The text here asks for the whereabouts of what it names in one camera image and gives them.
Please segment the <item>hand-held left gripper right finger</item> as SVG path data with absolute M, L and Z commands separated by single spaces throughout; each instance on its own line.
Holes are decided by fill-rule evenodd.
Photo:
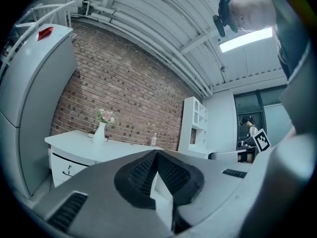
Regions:
M 157 215 L 174 234 L 201 223 L 224 204 L 251 165 L 157 152 Z

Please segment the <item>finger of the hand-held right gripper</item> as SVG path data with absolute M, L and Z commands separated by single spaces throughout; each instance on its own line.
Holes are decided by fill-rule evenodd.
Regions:
M 208 155 L 210 160 L 238 160 L 238 152 L 212 152 Z

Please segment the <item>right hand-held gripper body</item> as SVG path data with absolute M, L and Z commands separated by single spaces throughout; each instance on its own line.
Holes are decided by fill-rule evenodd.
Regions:
M 263 129 L 255 135 L 238 143 L 238 162 L 252 163 L 256 156 L 271 147 L 267 134 Z

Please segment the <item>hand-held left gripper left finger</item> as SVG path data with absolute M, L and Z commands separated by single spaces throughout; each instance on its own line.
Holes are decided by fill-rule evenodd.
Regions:
M 87 200 L 64 232 L 49 227 L 60 238 L 169 238 L 166 227 L 153 209 L 133 207 L 117 192 L 114 176 L 124 165 L 145 156 L 143 151 L 86 167 L 51 190 L 33 208 L 48 221 L 73 193 L 87 195 Z

